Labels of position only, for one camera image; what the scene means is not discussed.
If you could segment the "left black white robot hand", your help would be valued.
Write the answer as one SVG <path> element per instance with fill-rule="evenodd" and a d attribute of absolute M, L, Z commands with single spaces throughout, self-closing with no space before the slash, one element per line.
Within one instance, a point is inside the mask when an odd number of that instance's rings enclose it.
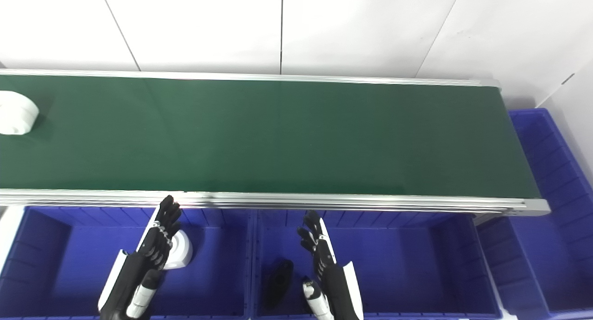
<path fill-rule="evenodd" d="M 151 302 L 164 280 L 182 212 L 168 195 L 155 208 L 136 250 L 119 252 L 98 303 L 101 320 L 150 319 Z"/>

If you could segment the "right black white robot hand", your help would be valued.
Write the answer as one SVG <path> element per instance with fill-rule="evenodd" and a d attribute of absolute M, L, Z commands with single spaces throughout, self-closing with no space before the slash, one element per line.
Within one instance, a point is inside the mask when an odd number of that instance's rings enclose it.
<path fill-rule="evenodd" d="M 362 320 L 364 318 L 360 287 L 354 265 L 338 264 L 324 219 L 314 210 L 304 217 L 305 227 L 298 227 L 301 246 L 313 256 L 316 279 L 303 279 L 303 295 L 318 320 Z"/>

